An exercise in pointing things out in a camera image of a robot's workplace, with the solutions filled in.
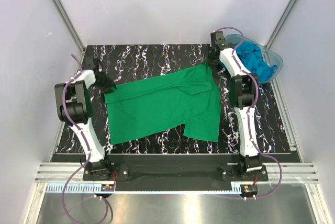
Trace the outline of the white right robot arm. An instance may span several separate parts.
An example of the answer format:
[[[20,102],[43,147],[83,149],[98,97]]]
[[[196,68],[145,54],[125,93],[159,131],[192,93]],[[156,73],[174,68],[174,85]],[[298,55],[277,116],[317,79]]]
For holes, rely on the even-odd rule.
[[[222,31],[212,32],[210,39],[211,43],[207,47],[205,59],[213,65],[222,63],[230,74],[229,103],[234,108],[238,119],[239,162],[237,171],[231,176],[255,181],[262,169],[254,120],[259,96],[258,76],[243,65],[237,56],[236,47],[226,41]]]

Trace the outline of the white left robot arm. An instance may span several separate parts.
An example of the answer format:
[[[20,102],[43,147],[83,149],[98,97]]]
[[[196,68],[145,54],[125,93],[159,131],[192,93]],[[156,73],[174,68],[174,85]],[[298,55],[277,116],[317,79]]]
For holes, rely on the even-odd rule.
[[[96,86],[102,94],[116,89],[114,81],[101,71],[98,58],[88,57],[79,64],[76,75],[54,86],[57,114],[79,139],[85,156],[83,180],[104,181],[116,178],[116,172],[105,149],[100,144],[92,123],[93,107],[88,89]]]

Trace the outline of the green t shirt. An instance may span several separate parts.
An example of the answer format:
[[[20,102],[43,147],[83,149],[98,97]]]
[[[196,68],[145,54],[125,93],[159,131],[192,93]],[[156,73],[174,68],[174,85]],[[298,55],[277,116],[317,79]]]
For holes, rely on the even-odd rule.
[[[206,63],[121,84],[105,95],[110,142],[147,137],[184,125],[183,135],[217,142],[220,88]]]

